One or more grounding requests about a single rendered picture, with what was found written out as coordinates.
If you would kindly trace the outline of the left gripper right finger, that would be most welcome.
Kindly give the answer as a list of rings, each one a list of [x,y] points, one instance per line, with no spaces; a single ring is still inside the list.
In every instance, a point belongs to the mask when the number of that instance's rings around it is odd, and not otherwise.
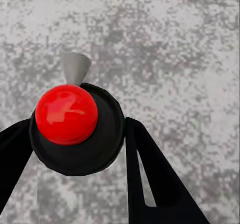
[[[146,127],[125,120],[129,224],[210,224]],[[137,150],[156,207],[145,204]]]

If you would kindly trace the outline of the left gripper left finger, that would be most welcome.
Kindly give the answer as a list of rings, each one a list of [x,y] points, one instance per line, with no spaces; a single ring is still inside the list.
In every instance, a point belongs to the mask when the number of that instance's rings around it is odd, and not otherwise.
[[[33,152],[30,120],[19,121],[0,132],[0,215]]]

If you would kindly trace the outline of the insectifuge atomizer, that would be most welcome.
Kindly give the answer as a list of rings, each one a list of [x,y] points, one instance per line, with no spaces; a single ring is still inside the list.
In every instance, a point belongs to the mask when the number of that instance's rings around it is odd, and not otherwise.
[[[67,84],[43,94],[31,115],[29,137],[38,158],[65,176],[109,168],[125,142],[125,116],[105,89],[82,83],[92,59],[80,53],[60,57]]]

